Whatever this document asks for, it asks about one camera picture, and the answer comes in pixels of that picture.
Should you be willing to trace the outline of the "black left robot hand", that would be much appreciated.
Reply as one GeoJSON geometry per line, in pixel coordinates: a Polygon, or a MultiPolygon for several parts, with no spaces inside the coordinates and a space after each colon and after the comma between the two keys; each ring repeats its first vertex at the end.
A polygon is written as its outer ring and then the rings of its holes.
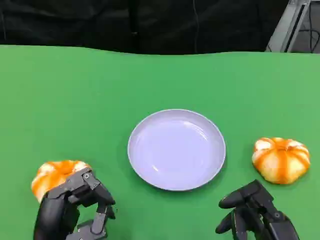
{"type": "Polygon", "coordinates": [[[107,238],[106,223],[115,219],[111,193],[98,180],[91,168],[84,168],[41,200],[33,231],[35,240],[103,240],[107,238]],[[78,223],[80,205],[97,204],[94,218],[78,223]]]}

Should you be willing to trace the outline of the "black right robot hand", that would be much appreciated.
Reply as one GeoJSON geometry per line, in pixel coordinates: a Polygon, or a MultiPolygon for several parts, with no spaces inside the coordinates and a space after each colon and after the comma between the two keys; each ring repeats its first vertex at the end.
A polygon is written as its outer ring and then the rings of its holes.
{"type": "Polygon", "coordinates": [[[257,240],[299,240],[290,218],[273,204],[274,198],[254,180],[220,200],[221,209],[232,209],[216,227],[217,234],[231,230],[234,240],[246,240],[248,232],[257,240]]]}

